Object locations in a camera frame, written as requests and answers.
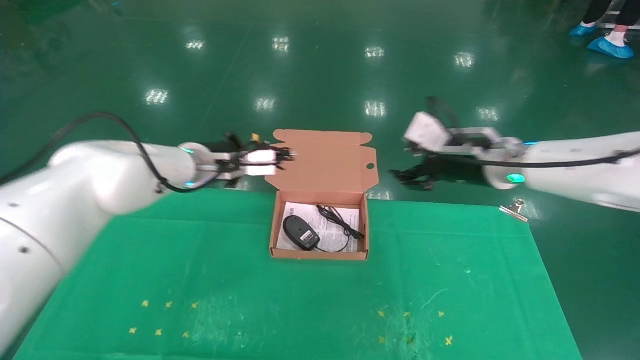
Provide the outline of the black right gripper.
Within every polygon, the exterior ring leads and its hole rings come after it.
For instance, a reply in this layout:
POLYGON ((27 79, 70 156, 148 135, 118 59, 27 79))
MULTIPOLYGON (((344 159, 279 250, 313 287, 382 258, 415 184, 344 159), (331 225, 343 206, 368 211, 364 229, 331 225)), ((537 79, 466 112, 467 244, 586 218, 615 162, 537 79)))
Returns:
POLYGON ((407 170, 390 170, 390 174, 398 182, 406 182, 407 189, 412 191, 432 192, 438 182, 489 185, 483 166, 473 161, 462 161, 462 156, 426 155, 423 159, 423 164, 407 170))

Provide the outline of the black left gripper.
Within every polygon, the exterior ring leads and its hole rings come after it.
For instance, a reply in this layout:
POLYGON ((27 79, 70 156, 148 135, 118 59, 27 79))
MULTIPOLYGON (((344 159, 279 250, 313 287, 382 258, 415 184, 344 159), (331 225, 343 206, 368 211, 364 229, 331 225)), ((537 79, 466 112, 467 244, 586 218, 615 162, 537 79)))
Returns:
MULTIPOLYGON (((275 156, 275 167, 285 171, 287 164, 293 162, 297 153, 294 150, 280 146, 272 146, 275 156)), ((226 132, 224 139, 214 143, 214 181, 225 182, 224 188, 237 189, 240 179, 245 175, 242 157, 249 152, 249 144, 243 143, 236 133, 226 132)))

